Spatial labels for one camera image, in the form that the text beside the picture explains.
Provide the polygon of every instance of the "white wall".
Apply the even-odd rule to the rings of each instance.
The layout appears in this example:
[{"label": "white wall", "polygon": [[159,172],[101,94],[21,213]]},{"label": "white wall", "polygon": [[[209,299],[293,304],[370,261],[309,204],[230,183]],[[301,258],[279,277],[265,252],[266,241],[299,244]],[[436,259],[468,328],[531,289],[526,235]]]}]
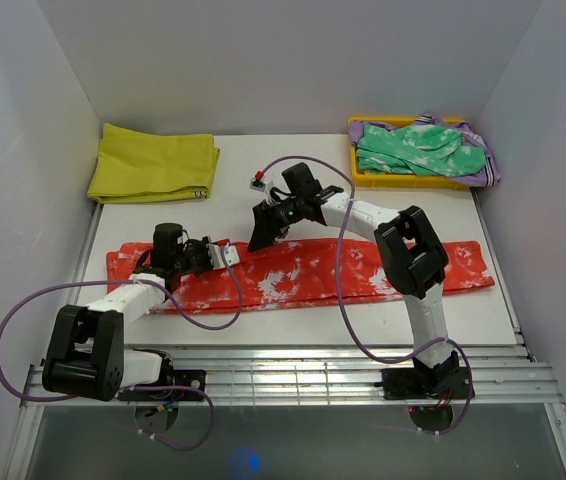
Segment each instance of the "white wall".
[{"label": "white wall", "polygon": [[153,133],[476,118],[541,0],[39,0],[103,121]]},{"label": "white wall", "polygon": [[490,235],[525,338],[566,400],[566,2],[544,1],[478,127],[503,171],[481,196]]},{"label": "white wall", "polygon": [[[71,275],[89,218],[85,191],[99,123],[35,0],[0,0],[0,319],[17,300]],[[8,328],[3,361],[22,386],[60,296]],[[18,416],[0,386],[0,476]]]}]

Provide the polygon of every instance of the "yellow tray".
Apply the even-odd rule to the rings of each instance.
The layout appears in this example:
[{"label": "yellow tray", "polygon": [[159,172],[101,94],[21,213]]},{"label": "yellow tray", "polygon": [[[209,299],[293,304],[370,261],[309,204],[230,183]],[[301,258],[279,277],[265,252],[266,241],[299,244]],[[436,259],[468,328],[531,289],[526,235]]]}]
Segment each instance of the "yellow tray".
[{"label": "yellow tray", "polygon": [[[348,125],[357,120],[369,120],[371,122],[391,123],[397,128],[406,127],[411,124],[416,117],[352,117],[348,120]],[[460,118],[444,118],[447,123],[462,122]],[[452,190],[467,190],[468,185],[455,182],[445,177],[435,175],[394,175],[391,173],[359,173],[356,168],[356,151],[350,145],[350,162],[352,164],[352,179],[354,184],[359,187],[398,187],[398,188],[449,188]]]}]

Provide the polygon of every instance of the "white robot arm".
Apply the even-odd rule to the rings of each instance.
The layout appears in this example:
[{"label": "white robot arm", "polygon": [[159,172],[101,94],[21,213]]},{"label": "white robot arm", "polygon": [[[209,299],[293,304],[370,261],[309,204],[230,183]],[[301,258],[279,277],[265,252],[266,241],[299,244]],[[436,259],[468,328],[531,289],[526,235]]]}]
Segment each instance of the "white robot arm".
[{"label": "white robot arm", "polygon": [[130,276],[135,283],[86,306],[66,305],[59,310],[43,368],[44,388],[107,401],[124,387],[159,380],[171,385],[167,354],[124,348],[130,325],[166,300],[162,289],[142,282],[174,292],[184,275],[225,268],[221,249],[228,266],[239,263],[236,247],[227,241],[212,243],[205,237],[184,242],[180,225],[157,225],[152,249],[143,254]]},{"label": "white robot arm", "polygon": [[[285,170],[283,178],[289,193],[273,187],[261,173],[250,182],[251,188],[266,195],[253,208],[250,251],[273,245],[287,234],[289,225],[303,219],[333,227],[343,224],[351,201],[343,189],[322,188],[305,163]],[[405,300],[414,348],[447,338],[442,293],[448,258],[425,213],[418,207],[398,211],[353,200],[346,229],[377,244],[385,274]],[[408,248],[404,239],[414,240],[414,246]],[[458,369],[456,352],[443,342],[417,355],[414,363],[431,390]]]}]

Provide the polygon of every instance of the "yellow cloth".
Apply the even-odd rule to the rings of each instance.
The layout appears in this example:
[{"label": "yellow cloth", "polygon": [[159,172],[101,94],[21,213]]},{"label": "yellow cloth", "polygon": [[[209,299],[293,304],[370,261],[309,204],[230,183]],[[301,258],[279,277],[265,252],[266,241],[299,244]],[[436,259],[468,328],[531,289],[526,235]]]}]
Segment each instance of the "yellow cloth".
[{"label": "yellow cloth", "polygon": [[100,203],[207,198],[218,157],[212,135],[149,135],[106,123],[87,196]]}]

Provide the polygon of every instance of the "red cloth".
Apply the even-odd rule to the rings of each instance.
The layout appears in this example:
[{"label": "red cloth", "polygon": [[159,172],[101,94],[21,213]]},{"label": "red cloth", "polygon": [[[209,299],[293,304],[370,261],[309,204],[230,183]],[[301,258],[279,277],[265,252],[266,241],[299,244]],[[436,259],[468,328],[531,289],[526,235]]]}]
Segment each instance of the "red cloth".
[{"label": "red cloth", "polygon": [[[243,290],[243,309],[295,308],[336,305],[333,238],[280,242],[255,253],[244,242],[234,244],[241,263],[233,268]],[[444,244],[450,263],[445,269],[446,295],[494,285],[481,247],[475,241]],[[128,278],[136,261],[150,243],[126,243],[107,254],[108,279]],[[372,303],[401,298],[390,285],[381,266],[375,244],[344,240],[342,284],[346,303]],[[200,277],[183,277],[176,298],[188,313],[226,313],[237,307],[236,288],[225,270],[207,272]],[[171,304],[161,313],[178,313]]]}]

